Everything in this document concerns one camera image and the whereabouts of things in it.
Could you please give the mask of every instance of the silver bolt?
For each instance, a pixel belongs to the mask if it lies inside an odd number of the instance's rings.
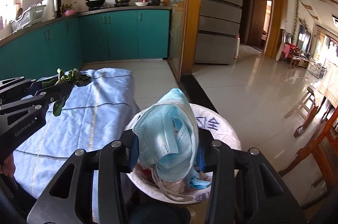
[[[214,140],[211,143],[214,147],[220,147],[222,146],[222,142],[220,140]]]
[[[122,142],[119,140],[112,142],[112,147],[120,147],[121,145],[122,145]]]
[[[259,149],[253,147],[253,148],[250,149],[250,153],[252,155],[258,155],[259,154]]]
[[[81,155],[83,155],[84,153],[85,153],[85,151],[84,151],[83,149],[78,149],[78,150],[75,151],[75,155],[76,155],[76,156],[81,156]]]

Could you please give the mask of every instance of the white trash bag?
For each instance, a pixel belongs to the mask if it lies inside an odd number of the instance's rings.
[[[241,142],[239,141],[237,134],[223,117],[203,106],[195,104],[190,104],[190,106],[195,115],[197,125],[200,128],[209,130],[214,139],[221,140],[230,148],[234,150],[241,150]],[[135,122],[131,122],[126,127],[126,130],[132,129],[134,125]],[[186,195],[192,197],[191,201],[177,202],[170,200],[161,192],[161,190],[153,182],[152,179],[148,178],[139,170],[140,168],[134,168],[133,171],[131,173],[128,173],[127,175],[129,179],[134,183],[134,185],[138,187],[139,190],[141,190],[151,198],[174,204],[194,204],[209,199],[211,186],[203,190],[187,192]],[[212,173],[207,173],[207,175],[212,178]]]

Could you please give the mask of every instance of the human hand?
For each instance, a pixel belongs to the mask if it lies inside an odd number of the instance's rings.
[[[8,156],[3,164],[0,166],[0,173],[6,176],[13,177],[15,173],[14,156],[11,154]]]

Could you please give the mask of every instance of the black wok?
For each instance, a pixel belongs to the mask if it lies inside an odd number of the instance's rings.
[[[86,1],[86,5],[89,8],[93,8],[93,7],[100,7],[104,4],[105,0],[85,0]]]

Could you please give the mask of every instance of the black pot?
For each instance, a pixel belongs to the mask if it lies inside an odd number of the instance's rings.
[[[104,4],[105,0],[85,0],[89,8],[100,7]]]
[[[150,6],[159,6],[161,0],[148,0]]]

